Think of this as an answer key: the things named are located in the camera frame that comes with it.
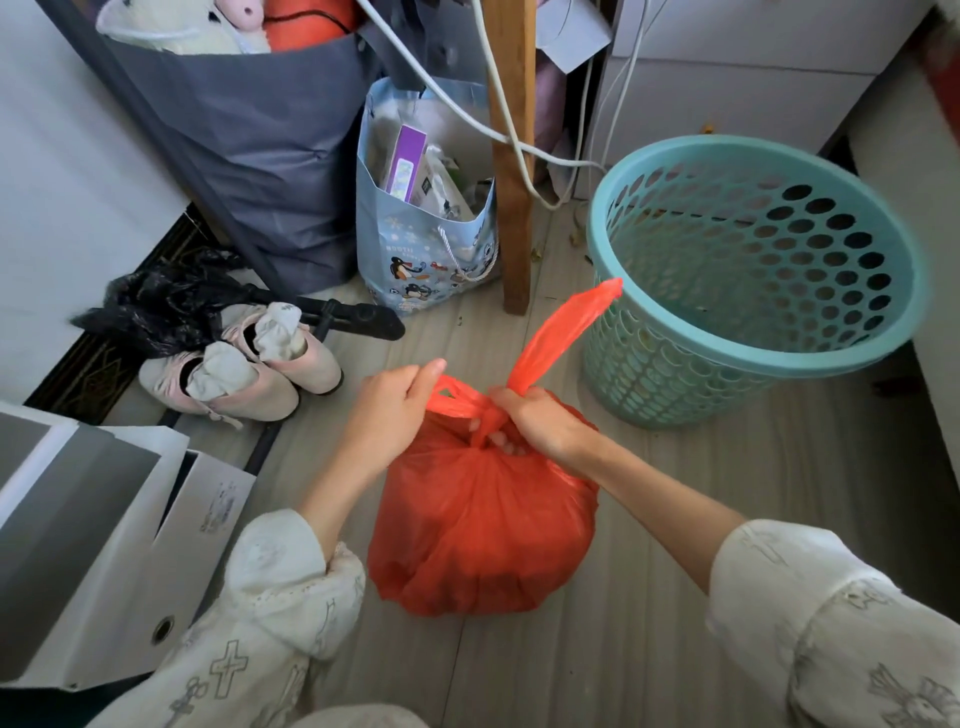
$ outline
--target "shoe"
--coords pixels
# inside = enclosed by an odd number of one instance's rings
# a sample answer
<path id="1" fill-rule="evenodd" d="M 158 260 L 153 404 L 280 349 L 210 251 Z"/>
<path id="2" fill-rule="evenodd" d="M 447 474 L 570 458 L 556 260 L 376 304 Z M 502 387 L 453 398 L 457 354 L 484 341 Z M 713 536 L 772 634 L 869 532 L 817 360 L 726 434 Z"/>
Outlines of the shoe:
<path id="1" fill-rule="evenodd" d="M 250 361 L 266 364 L 311 394 L 333 394 L 344 381 L 343 370 L 330 349 L 325 347 L 323 342 L 310 332 L 310 327 L 304 324 L 297 324 L 297 331 L 295 331 L 295 334 L 302 336 L 305 344 L 302 353 L 289 360 L 260 358 L 258 347 L 254 343 L 261 334 L 257 331 L 257 323 L 264 316 L 274 314 L 281 309 L 296 310 L 296 320 L 300 319 L 300 310 L 290 303 L 271 303 L 269 308 L 262 305 L 250 306 L 232 326 L 226 327 L 224 341 L 243 352 Z"/>
<path id="2" fill-rule="evenodd" d="M 184 352 L 162 359 L 148 359 L 140 367 L 140 385 L 171 409 L 188 415 L 206 415 L 223 420 L 238 429 L 236 418 L 275 422 L 297 409 L 300 395 L 283 375 L 256 362 L 256 380 L 231 395 L 201 401 L 187 394 L 190 375 L 204 363 L 200 352 Z"/>

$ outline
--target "gray floor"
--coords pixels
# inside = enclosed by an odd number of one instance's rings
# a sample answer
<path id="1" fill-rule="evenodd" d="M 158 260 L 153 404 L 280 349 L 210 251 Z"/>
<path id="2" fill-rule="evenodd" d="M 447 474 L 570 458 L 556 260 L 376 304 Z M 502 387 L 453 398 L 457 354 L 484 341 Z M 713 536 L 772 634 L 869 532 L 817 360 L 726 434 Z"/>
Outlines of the gray floor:
<path id="1" fill-rule="evenodd" d="M 241 525 L 291 506 L 329 455 L 360 379 L 384 367 L 449 361 L 477 389 L 502 383 L 533 331 L 590 285 L 584 249 L 570 244 L 572 211 L 542 215 L 534 297 L 526 318 L 501 310 L 497 283 L 418 314 L 389 344 L 334 332 L 347 372 L 330 398 L 306 397 L 281 432 Z M 352 285 L 341 300 L 360 297 Z M 872 385 L 917 373 L 910 352 L 863 372 L 777 386 L 702 425 L 650 432 L 602 410 L 579 380 L 575 347 L 544 386 L 658 468 L 762 518 L 835 530 L 909 594 L 955 619 L 960 589 L 960 494 L 929 401 L 885 399 Z M 161 409 L 135 386 L 110 424 L 154 424 Z M 193 447 L 242 464 L 258 432 L 182 418 Z M 358 504 L 343 537 L 367 552 L 381 484 Z M 610 498 L 570 583 L 521 615 L 420 619 L 370 585 L 360 621 L 337 660 L 317 670 L 312 704 L 404 705 L 432 726 L 776 726 L 773 708 L 707 634 L 705 600 L 666 553 Z"/>

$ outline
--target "stuffed toy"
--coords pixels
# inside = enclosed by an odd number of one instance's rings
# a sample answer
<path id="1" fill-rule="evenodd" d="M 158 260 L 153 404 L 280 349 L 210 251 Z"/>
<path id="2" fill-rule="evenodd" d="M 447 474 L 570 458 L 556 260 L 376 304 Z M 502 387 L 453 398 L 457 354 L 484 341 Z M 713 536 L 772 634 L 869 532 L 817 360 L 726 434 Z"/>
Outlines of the stuffed toy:
<path id="1" fill-rule="evenodd" d="M 353 0 L 267 0 L 263 27 L 274 51 L 297 51 L 347 36 L 363 13 Z"/>
<path id="2" fill-rule="evenodd" d="M 262 0 L 108 0 L 97 31 L 181 56 L 270 53 L 262 13 Z"/>

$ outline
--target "white sleeve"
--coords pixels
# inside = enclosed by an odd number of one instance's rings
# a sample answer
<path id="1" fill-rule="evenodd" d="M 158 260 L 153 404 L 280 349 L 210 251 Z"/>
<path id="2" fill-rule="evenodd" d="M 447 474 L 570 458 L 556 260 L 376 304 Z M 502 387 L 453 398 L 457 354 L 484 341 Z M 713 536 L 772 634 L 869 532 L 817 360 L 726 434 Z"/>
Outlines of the white sleeve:
<path id="1" fill-rule="evenodd" d="M 713 563 L 708 627 L 794 725 L 960 726 L 960 626 L 829 531 L 737 528 Z"/>
<path id="2" fill-rule="evenodd" d="M 329 659 L 356 622 L 366 576 L 343 544 L 329 569 L 296 511 L 268 513 L 240 535 L 220 598 L 145 682 L 92 728 L 278 728 L 309 658 Z"/>

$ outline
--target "white cabinet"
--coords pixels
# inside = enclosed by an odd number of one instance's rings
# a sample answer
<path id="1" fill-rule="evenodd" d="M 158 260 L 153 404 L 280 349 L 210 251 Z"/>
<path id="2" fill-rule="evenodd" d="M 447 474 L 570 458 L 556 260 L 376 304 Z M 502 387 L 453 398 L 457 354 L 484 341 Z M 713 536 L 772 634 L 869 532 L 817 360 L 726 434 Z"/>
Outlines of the white cabinet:
<path id="1" fill-rule="evenodd" d="M 648 0 L 640 58 L 875 75 L 928 0 Z M 613 54 L 633 51 L 643 0 L 621 0 Z"/>
<path id="2" fill-rule="evenodd" d="M 612 93 L 607 92 L 628 62 L 611 58 L 604 69 L 587 146 L 588 158 L 596 161 L 603 154 L 622 78 Z M 637 61 L 608 163 L 655 141 L 700 133 L 707 126 L 715 133 L 758 136 L 816 154 L 872 79 L 859 74 Z M 599 175 L 582 172 L 577 196 L 589 196 L 599 182 Z"/>

